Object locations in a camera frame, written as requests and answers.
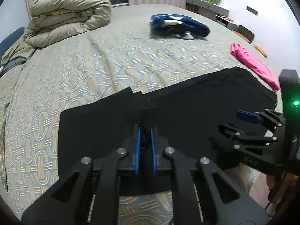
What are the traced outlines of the black pants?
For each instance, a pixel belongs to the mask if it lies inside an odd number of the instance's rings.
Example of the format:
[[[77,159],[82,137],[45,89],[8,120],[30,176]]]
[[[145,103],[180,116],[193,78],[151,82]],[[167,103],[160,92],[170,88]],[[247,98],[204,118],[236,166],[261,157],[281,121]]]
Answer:
[[[275,109],[277,95],[249,71],[239,67],[209,73],[147,94],[126,88],[94,103],[61,112],[58,130],[58,173],[63,175],[82,157],[107,156],[141,128],[144,160],[137,176],[121,178],[122,196],[154,194],[170,189],[169,179],[153,175],[150,129],[185,156],[210,158],[234,179],[239,162],[232,142],[218,131],[225,123],[248,135],[263,136],[266,129],[237,119],[236,112]]]

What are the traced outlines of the pink garment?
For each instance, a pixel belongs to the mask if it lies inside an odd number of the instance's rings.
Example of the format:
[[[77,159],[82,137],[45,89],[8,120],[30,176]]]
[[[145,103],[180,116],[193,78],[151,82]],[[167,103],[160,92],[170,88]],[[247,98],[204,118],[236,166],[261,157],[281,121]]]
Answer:
[[[247,48],[244,48],[238,43],[232,43],[230,45],[230,54],[255,72],[272,90],[280,90],[280,85],[278,84],[273,71],[260,59],[254,56]]]

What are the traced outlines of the wooden chair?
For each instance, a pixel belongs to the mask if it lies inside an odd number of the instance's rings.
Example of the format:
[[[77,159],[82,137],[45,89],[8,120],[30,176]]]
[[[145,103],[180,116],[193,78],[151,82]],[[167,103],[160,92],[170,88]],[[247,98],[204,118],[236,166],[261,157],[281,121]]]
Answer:
[[[254,40],[254,33],[248,30],[246,27],[239,25],[236,30],[232,30],[235,34],[240,36],[242,39],[244,39],[246,42],[251,44]]]

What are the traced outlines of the blue white garment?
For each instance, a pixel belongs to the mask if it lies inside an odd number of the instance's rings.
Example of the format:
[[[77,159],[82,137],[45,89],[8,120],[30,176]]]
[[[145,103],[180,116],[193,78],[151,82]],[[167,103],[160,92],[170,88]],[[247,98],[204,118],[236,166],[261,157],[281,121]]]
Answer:
[[[206,37],[210,29],[199,20],[181,14],[155,14],[151,17],[151,30],[158,36],[174,36],[184,40]]]

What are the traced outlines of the folded olive duvet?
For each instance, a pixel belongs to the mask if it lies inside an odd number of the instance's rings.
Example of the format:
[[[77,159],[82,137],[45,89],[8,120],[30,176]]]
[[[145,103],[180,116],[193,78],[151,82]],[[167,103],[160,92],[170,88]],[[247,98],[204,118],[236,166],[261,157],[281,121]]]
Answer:
[[[110,22],[110,0],[33,0],[32,19],[23,35],[1,57],[1,65],[22,57],[29,59],[38,48],[89,32]]]

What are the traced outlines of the grey wall desk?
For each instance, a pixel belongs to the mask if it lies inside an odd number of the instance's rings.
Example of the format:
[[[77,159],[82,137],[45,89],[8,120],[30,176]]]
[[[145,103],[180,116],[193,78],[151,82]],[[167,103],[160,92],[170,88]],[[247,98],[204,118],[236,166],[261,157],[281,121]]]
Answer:
[[[238,25],[229,20],[229,10],[203,0],[186,0],[186,10],[218,22],[231,31],[237,31]]]

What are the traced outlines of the dark blue bed frame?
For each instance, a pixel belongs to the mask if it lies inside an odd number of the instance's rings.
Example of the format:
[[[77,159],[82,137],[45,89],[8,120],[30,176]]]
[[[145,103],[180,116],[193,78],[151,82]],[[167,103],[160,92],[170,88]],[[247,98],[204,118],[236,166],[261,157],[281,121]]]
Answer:
[[[23,33],[24,27],[20,27],[1,42],[1,57],[23,35]],[[11,70],[13,67],[26,63],[26,61],[27,59],[23,57],[10,59],[7,63],[1,65],[1,76],[3,76],[7,71]]]

